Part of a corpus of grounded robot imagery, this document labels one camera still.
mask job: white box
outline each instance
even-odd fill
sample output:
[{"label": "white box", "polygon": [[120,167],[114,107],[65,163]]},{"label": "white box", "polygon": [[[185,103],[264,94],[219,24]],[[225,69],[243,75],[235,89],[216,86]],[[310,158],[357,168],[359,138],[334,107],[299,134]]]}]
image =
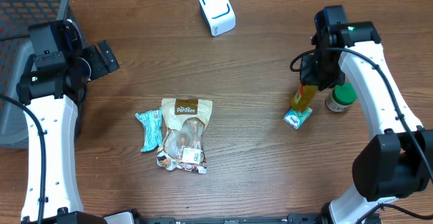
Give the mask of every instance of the white box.
[{"label": "white box", "polygon": [[236,17],[229,0],[199,0],[203,18],[212,36],[221,35],[236,26]]}]

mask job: wooden table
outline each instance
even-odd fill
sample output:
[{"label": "wooden table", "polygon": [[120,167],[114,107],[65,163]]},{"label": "wooden table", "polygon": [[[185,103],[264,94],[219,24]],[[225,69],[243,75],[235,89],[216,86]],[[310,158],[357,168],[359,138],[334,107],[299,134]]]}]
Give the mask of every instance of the wooden table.
[{"label": "wooden table", "polygon": [[[71,0],[91,44],[107,39],[120,70],[89,85],[76,176],[85,211],[138,208],[146,217],[253,217],[318,212],[352,183],[369,141],[355,103],[347,113],[316,96],[294,130],[283,120],[299,86],[288,64],[311,49],[314,15],[342,4],[351,22],[371,20],[388,66],[412,111],[433,127],[433,0],[231,0],[234,30],[212,38],[198,0]],[[204,150],[208,174],[169,172],[142,154],[134,113],[165,97],[214,103]],[[18,223],[27,150],[0,150],[0,222]],[[431,187],[398,205],[433,212]],[[415,223],[393,210],[386,223]]]}]

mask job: brown label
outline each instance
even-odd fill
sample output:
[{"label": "brown label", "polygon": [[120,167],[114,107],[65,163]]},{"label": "brown label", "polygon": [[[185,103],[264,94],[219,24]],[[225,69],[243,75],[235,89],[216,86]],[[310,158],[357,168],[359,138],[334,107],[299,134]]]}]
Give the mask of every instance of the brown label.
[{"label": "brown label", "polygon": [[196,115],[198,99],[176,99],[175,115]]}]

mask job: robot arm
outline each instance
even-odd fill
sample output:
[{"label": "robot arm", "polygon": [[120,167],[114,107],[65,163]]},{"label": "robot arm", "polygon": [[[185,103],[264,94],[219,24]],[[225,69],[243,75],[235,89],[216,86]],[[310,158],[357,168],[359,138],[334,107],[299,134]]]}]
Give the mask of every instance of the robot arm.
[{"label": "robot arm", "polygon": [[[105,41],[98,43],[101,53],[95,46],[83,47],[85,42],[74,22],[36,24],[28,31],[35,54],[27,60],[17,93],[20,102],[45,130],[43,218],[50,219],[62,213],[83,211],[75,174],[74,138],[79,127],[76,122],[88,81],[114,72],[119,65]],[[28,187],[21,216],[23,223],[30,223],[38,219],[41,165],[37,162],[41,162],[41,150],[34,122],[25,115],[29,138]]]},{"label": "robot arm", "polygon": [[386,66],[380,37],[371,22],[347,24],[342,7],[333,6],[320,11],[315,24],[317,33],[312,44],[317,50],[315,55],[302,60],[301,83],[323,90],[342,85],[347,76],[367,119],[370,138],[370,143],[353,162],[354,184],[340,198],[323,207],[323,218],[318,221],[353,224],[378,204],[389,204],[423,191],[430,176],[411,145],[409,133],[402,126],[378,71],[358,55],[326,49],[346,48],[364,55],[380,67],[405,122],[429,162],[433,160],[433,134],[424,130],[400,94]]},{"label": "robot arm", "polygon": [[[78,116],[76,104],[67,96],[54,99],[45,96],[32,99],[27,107],[39,118],[46,130],[45,151],[47,152],[47,172],[45,179],[44,217],[54,217],[59,208],[68,211],[83,211],[76,186],[74,131]],[[36,127],[26,114],[28,125],[28,186],[26,201],[21,218],[36,221],[40,192],[41,150]]]}]

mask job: snack bag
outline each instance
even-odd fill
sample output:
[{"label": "snack bag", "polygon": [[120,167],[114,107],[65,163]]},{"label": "snack bag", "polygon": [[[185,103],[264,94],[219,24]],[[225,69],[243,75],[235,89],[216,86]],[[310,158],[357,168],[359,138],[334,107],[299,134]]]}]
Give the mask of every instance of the snack bag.
[{"label": "snack bag", "polygon": [[169,171],[179,168],[205,174],[202,135],[212,114],[212,102],[203,99],[162,99],[161,111],[167,133],[158,148],[156,163]]}]

